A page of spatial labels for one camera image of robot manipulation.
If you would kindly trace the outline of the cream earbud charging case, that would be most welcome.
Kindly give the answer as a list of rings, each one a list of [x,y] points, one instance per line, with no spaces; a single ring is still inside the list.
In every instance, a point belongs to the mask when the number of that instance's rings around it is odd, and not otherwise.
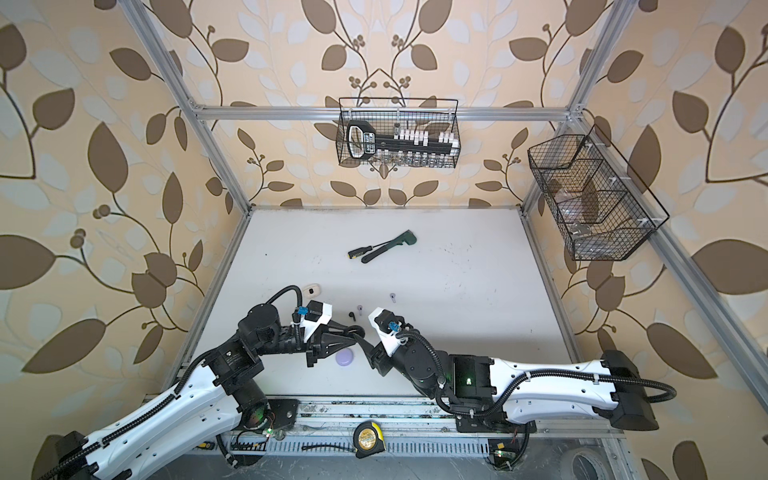
[[[307,298],[315,298],[321,294],[321,287],[319,284],[310,284],[302,288],[303,295]]]

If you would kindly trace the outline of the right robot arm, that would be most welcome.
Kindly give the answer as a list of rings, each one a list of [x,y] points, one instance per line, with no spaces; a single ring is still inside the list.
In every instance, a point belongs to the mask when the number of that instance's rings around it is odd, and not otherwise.
[[[643,378],[621,351],[569,365],[535,365],[434,348],[417,330],[380,335],[373,345],[353,338],[371,368],[395,370],[446,414],[500,430],[544,419],[603,418],[619,430],[653,431],[656,403],[676,398],[676,389]]]

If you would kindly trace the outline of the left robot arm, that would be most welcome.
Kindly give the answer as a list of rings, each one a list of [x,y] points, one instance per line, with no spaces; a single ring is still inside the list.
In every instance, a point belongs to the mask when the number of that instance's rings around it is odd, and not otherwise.
[[[252,307],[235,333],[194,358],[168,390],[124,418],[87,435],[71,432],[55,444],[57,463],[46,479],[143,479],[204,441],[244,426],[254,414],[272,423],[269,401],[255,381],[266,355],[303,353],[309,367],[364,338],[359,325],[333,321],[331,305],[303,301],[280,321],[275,298]]]

